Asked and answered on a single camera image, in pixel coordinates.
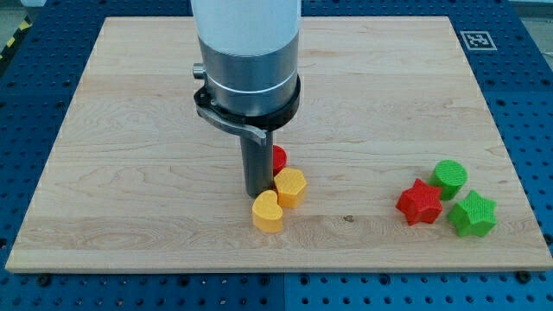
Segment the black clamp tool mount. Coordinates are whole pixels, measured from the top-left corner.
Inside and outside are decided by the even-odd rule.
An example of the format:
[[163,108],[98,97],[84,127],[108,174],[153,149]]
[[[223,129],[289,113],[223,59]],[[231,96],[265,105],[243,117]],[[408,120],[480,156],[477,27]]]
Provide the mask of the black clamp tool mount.
[[197,114],[210,125],[234,136],[252,140],[265,146],[268,134],[282,128],[297,113],[300,104],[301,79],[296,76],[296,85],[290,100],[281,108],[260,116],[246,116],[229,112],[213,104],[213,99],[205,86],[194,94]]

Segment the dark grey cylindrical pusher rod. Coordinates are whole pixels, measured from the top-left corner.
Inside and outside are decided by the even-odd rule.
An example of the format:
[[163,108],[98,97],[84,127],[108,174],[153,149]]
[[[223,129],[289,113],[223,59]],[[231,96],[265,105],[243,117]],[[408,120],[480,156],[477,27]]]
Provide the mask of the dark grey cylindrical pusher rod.
[[273,136],[267,133],[265,145],[255,143],[248,138],[240,138],[245,190],[256,198],[259,194],[273,188]]

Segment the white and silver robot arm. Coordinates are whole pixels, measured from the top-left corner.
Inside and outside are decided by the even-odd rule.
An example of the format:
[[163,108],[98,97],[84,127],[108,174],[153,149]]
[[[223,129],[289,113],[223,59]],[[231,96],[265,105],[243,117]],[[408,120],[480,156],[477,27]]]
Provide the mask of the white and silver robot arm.
[[273,136],[300,103],[299,0],[193,0],[202,61],[193,76],[197,113],[240,139],[245,189],[273,186]]

